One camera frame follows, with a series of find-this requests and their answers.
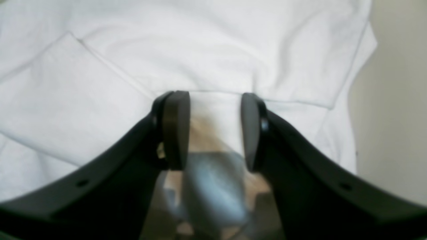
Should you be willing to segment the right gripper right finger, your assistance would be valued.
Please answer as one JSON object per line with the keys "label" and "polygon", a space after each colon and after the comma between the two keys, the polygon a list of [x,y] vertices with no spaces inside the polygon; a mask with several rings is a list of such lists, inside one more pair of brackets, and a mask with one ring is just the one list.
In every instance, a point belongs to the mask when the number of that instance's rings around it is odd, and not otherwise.
{"label": "right gripper right finger", "polygon": [[241,100],[247,168],[268,182],[287,240],[425,240],[426,208],[331,161],[256,94]]}

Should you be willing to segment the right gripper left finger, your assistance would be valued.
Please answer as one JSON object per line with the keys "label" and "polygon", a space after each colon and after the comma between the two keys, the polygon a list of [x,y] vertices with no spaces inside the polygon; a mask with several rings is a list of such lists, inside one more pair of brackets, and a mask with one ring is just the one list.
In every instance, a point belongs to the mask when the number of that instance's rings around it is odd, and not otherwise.
{"label": "right gripper left finger", "polygon": [[170,91],[79,170],[1,203],[1,232],[21,240],[137,240],[162,171],[185,168],[190,95]]}

